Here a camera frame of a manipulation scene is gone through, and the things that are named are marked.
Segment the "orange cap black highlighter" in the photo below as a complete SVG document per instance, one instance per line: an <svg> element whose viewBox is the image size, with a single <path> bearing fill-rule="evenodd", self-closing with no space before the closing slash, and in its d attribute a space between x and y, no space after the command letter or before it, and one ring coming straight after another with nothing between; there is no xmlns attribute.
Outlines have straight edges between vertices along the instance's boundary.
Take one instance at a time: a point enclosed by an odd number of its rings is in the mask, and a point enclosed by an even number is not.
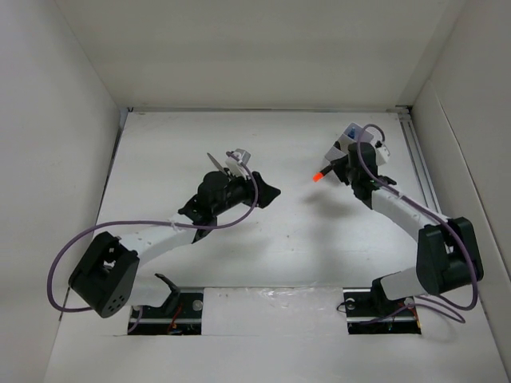
<svg viewBox="0 0 511 383"><path fill-rule="evenodd" d="M320 171L316 172L312 177L312 180L315 183L317 183L323 179L327 179L327 180L336 180L337 179L336 174L334 172L333 164L328 164L327 166L322 168Z"/></svg>

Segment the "black handled scissors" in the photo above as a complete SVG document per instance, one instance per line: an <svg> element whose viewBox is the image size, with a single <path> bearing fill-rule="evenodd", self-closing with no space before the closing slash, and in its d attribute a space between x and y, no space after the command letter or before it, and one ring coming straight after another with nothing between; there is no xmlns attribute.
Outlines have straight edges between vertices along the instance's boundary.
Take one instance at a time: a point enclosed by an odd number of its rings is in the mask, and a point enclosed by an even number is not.
<svg viewBox="0 0 511 383"><path fill-rule="evenodd" d="M211 154L211 153L207 153L207 156L208 158L210 159L210 161L212 162L212 164L214 165L214 167L219 171L219 172L222 172L224 173L225 175L227 175L227 171L225 170L224 166Z"/></svg>

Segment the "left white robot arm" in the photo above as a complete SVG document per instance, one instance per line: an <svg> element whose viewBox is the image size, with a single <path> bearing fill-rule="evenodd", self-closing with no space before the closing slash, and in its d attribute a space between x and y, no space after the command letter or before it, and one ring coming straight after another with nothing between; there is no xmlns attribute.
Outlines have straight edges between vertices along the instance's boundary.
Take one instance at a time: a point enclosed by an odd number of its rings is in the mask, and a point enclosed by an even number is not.
<svg viewBox="0 0 511 383"><path fill-rule="evenodd" d="M103 318L124 306L150 306L169 316L177 309L178 287L162 274L146 278L138 271L171 250L205 238L227 210L241 203L265 208L280 193L258 172L250 179L209 172L197 193L164 225L121 237L98 234L69 277L69 287Z"/></svg>

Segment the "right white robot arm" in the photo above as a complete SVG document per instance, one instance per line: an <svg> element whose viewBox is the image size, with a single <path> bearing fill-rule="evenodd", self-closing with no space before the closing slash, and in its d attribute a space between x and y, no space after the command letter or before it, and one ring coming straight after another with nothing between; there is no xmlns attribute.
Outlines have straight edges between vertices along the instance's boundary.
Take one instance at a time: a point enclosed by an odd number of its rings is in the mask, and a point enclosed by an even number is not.
<svg viewBox="0 0 511 383"><path fill-rule="evenodd" d="M484 276L473 224L465 217L436 213L401 193L388 176L379 174L381 141L335 142L327 166L351 188L356 199L387 217L417 244L413 267L375 279L365 303L374 320L402 310L425 306L440 310L472 310L478 301L478 282Z"/></svg>

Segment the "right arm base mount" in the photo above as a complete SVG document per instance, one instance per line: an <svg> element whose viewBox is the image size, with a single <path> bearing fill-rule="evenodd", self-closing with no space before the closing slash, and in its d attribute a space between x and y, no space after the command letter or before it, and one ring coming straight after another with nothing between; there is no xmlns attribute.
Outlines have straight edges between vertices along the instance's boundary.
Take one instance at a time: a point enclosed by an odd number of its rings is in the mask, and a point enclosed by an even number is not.
<svg viewBox="0 0 511 383"><path fill-rule="evenodd" d="M412 297L389 300L380 282L371 287L344 287L336 310L346 315L349 335L421 334Z"/></svg>

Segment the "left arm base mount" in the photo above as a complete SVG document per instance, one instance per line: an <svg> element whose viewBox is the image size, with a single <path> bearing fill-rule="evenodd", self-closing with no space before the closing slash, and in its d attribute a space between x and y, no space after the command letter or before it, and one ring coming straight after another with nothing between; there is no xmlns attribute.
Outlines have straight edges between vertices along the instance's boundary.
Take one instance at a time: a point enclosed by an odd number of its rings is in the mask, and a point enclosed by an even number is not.
<svg viewBox="0 0 511 383"><path fill-rule="evenodd" d="M202 330L204 289L178 287L163 274L135 281L128 335L195 336Z"/></svg>

